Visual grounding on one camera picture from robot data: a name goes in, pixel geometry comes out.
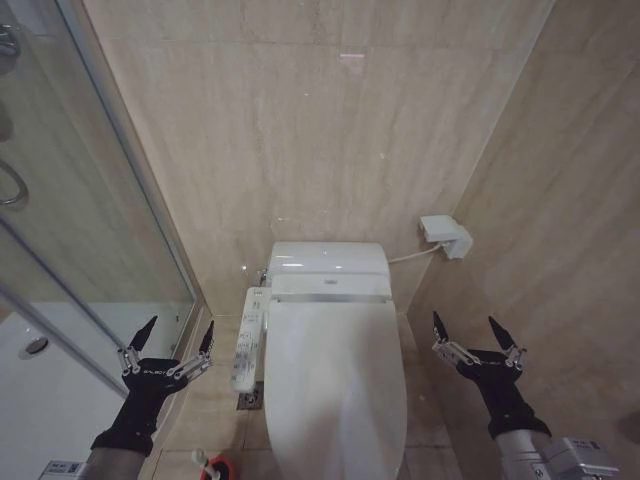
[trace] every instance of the toilet seat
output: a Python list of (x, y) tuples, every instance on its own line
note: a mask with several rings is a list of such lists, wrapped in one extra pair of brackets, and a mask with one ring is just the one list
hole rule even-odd
[(392, 480), (407, 402), (391, 301), (269, 307), (265, 411), (287, 480)]

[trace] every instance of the toilet side control panel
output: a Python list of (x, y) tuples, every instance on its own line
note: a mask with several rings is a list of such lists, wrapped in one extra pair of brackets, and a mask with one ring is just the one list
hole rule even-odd
[(231, 373), (231, 386), (236, 392), (250, 393), (255, 387), (270, 297), (271, 288), (268, 287), (251, 287), (247, 290)]

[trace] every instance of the floor drain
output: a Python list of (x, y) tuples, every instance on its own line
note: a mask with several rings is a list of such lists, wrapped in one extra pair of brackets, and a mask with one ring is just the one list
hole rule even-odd
[(264, 382), (256, 382), (253, 393), (241, 393), (238, 395), (236, 410), (260, 410), (262, 408), (262, 393)]
[(44, 352), (49, 346), (47, 337), (38, 337), (31, 340), (22, 350), (18, 352), (18, 357), (23, 360), (33, 358)]

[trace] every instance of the toilet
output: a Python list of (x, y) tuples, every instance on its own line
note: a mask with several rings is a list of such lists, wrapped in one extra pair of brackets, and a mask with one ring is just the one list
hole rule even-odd
[(278, 242), (264, 407), (286, 480), (393, 480), (407, 399), (389, 266), (372, 243)]

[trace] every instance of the black robotic glove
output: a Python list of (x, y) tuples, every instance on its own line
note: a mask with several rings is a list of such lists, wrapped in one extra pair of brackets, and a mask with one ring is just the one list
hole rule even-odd
[(180, 364), (169, 358), (138, 358), (157, 317), (153, 317), (133, 337), (126, 350), (119, 349), (122, 379), (129, 389), (118, 416), (108, 430), (96, 437), (95, 448), (119, 448), (149, 456), (153, 448), (151, 435), (166, 398), (185, 388), (211, 365), (213, 322), (202, 339), (198, 354)]
[(547, 425), (535, 416), (534, 410), (524, 401), (516, 386), (516, 381), (522, 375), (521, 360), (526, 350), (518, 348), (509, 332), (493, 317), (489, 317), (489, 323), (501, 352), (467, 350), (449, 341), (442, 320), (437, 312), (433, 312), (433, 332), (436, 337), (433, 350), (478, 386), (491, 415), (488, 426), (491, 438), (520, 429), (551, 436)]

